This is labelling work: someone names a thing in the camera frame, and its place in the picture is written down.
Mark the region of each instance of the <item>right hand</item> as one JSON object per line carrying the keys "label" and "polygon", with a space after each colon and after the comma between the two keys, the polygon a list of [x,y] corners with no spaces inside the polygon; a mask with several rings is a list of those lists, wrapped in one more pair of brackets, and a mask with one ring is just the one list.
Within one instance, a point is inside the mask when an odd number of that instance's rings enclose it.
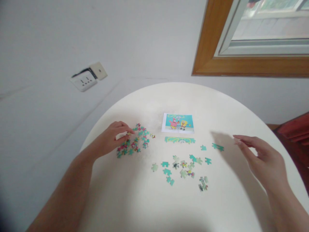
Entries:
{"label": "right hand", "polygon": [[[276,192],[289,187],[286,167],[282,155],[267,142],[258,138],[244,135],[233,135],[249,167],[267,192]],[[249,149],[254,147],[257,156]]]}

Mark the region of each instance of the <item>left hand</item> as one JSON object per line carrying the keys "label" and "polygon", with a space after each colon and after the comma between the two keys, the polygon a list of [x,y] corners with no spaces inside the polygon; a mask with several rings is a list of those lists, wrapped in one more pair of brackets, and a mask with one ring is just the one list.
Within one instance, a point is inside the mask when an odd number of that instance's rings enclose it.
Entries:
{"label": "left hand", "polygon": [[93,154],[95,159],[104,156],[129,139],[129,135],[126,135],[116,140],[116,135],[125,131],[135,134],[126,123],[122,121],[113,122],[85,150]]}

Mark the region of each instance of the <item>wooden window frame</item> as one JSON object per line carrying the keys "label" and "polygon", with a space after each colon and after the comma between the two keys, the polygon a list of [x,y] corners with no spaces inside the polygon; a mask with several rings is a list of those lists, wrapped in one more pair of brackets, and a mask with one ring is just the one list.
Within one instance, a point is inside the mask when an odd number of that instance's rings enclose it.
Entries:
{"label": "wooden window frame", "polygon": [[233,0],[208,0],[192,75],[309,77],[308,56],[214,57]]}

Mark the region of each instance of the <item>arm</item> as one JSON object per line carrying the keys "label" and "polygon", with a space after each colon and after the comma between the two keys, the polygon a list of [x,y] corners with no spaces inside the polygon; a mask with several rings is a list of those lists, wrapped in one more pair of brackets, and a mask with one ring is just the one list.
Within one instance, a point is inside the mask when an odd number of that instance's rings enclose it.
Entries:
{"label": "arm", "polygon": [[[278,231],[308,231],[309,215],[292,192],[281,154],[257,137],[234,137],[251,171],[267,192]],[[256,149],[257,156],[249,147]]]}
{"label": "arm", "polygon": [[71,163],[59,185],[28,228],[32,231],[76,231],[85,207],[92,166],[97,158],[111,152],[126,141],[126,135],[118,140],[119,133],[134,131],[124,122],[112,123]]}

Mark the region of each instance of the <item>patrick star figure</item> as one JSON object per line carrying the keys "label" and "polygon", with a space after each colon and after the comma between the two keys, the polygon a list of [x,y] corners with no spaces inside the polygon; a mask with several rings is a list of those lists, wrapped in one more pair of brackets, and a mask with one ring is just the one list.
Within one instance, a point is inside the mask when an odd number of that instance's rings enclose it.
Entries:
{"label": "patrick star figure", "polygon": [[176,119],[173,118],[173,121],[170,121],[170,123],[171,123],[171,129],[176,129],[177,127]]}

